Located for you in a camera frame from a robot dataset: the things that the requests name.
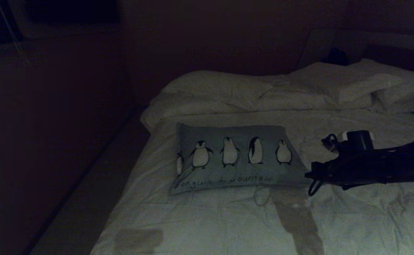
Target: cable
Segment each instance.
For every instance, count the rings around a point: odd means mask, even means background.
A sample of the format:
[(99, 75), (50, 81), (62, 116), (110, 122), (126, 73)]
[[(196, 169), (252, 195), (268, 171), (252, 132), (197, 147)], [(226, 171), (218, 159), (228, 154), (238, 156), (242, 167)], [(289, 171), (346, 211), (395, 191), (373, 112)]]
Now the cable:
[(29, 65), (29, 67), (31, 66), (29, 58), (27, 57), (26, 53), (24, 52), (24, 50), (21, 48), (21, 45), (19, 45), (18, 39), (16, 38), (15, 34), (13, 33), (13, 30), (11, 29), (10, 24), (7, 21), (7, 18), (4, 14), (4, 11), (2, 10), (1, 4), (0, 4), (0, 11), (2, 14), (2, 17), (4, 18), (4, 21), (6, 22), (7, 28), (9, 30), (9, 33), (12, 37), (13, 43), (15, 44), (15, 48), (18, 51), (19, 55), (21, 56), (22, 59), (24, 59), (24, 61)]

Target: wall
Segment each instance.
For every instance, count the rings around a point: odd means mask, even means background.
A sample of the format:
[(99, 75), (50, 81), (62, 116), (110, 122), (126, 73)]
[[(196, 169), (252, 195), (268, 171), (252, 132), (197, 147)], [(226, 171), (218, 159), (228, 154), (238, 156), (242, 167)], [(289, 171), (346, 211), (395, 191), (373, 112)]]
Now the wall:
[(414, 34), (414, 0), (349, 0), (343, 28)]
[(340, 28), (346, 0), (120, 0), (129, 73), (140, 104), (198, 69), (296, 69), (313, 28)]
[(20, 254), (134, 106), (117, 34), (0, 46), (0, 254)]

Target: wrinkled sheet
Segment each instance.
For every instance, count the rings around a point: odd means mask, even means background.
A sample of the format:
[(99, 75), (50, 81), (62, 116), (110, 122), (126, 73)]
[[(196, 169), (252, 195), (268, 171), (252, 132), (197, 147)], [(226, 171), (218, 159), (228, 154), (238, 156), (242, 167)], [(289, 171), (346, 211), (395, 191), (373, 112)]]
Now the wrinkled sheet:
[(414, 141), (414, 115), (367, 110), (290, 110), (165, 118), (131, 172), (94, 255), (106, 254), (414, 254), (414, 182), (346, 192), (323, 186), (234, 187), (169, 196), (176, 176), (176, 123), (281, 125), (311, 169), (337, 155), (328, 134), (366, 129), (375, 148)]

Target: bed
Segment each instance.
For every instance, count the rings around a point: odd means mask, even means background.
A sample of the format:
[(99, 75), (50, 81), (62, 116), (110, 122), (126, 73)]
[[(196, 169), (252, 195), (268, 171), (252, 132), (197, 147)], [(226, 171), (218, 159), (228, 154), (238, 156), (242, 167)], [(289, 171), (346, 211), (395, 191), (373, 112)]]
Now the bed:
[[(400, 52), (414, 54), (370, 46), (364, 58), (397, 65), (395, 52), (397, 59), (405, 58)], [(141, 116), (151, 137), (91, 254), (414, 254), (414, 182), (348, 191), (324, 185), (313, 197), (307, 195), (307, 181), (170, 195), (177, 178), (179, 123), (283, 126), (306, 171), (313, 161), (337, 156), (320, 142), (331, 133), (369, 130), (375, 148), (414, 141), (414, 103), (405, 100), (396, 107), (375, 97), (377, 90), (397, 86), (387, 83), (398, 82), (396, 75), (378, 77), (386, 87), (372, 84), (335, 97), (340, 90), (307, 86), (322, 83), (325, 70), (335, 67), (314, 67), (265, 77), (197, 72), (168, 84)], [(338, 70), (331, 72), (357, 75)], [(209, 87), (212, 83), (221, 87)], [(237, 89), (242, 84), (249, 89)]]

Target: penguin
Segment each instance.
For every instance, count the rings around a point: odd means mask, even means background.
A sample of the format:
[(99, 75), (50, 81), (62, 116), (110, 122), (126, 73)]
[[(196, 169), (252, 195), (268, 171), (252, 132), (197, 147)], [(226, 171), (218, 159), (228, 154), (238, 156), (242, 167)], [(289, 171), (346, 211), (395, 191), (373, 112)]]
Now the penguin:
[(224, 146), (221, 149), (223, 152), (223, 166), (232, 165), (235, 166), (235, 163), (238, 161), (238, 153), (240, 150), (236, 148), (234, 140), (231, 137), (224, 138)]
[(276, 160), (281, 165), (282, 163), (286, 163), (291, 165), (292, 154), (291, 150), (288, 148), (286, 142), (283, 140), (278, 141), (278, 148), (276, 149)]
[(253, 137), (249, 143), (248, 163), (251, 164), (263, 164), (262, 157), (262, 139), (259, 137)]
[(181, 152), (177, 153), (177, 176), (180, 176), (181, 171), (183, 170), (183, 164), (185, 161), (183, 160), (183, 156)]
[(191, 166), (193, 167), (192, 171), (194, 171), (195, 168), (205, 169), (205, 166), (209, 161), (208, 152), (214, 154), (212, 150), (206, 147), (206, 145), (207, 143), (205, 141), (198, 141), (196, 143), (196, 149), (194, 149), (189, 155), (189, 157), (191, 157), (191, 155), (194, 154), (191, 162)]

